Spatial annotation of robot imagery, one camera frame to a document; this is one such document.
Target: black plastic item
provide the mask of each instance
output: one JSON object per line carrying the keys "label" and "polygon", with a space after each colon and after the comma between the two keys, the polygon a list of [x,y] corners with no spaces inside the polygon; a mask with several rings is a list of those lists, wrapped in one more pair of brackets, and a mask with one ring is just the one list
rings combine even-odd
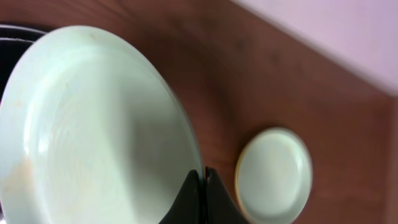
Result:
{"label": "black plastic item", "polygon": [[44,34],[46,32],[37,29],[0,24],[0,99],[15,64]]}
{"label": "black plastic item", "polygon": [[207,167],[201,185],[198,172],[191,170],[172,208],[160,224],[249,224],[227,193],[217,171]]}
{"label": "black plastic item", "polygon": [[2,209],[1,209],[1,204],[0,204],[0,222],[3,220],[3,215],[2,215]]}

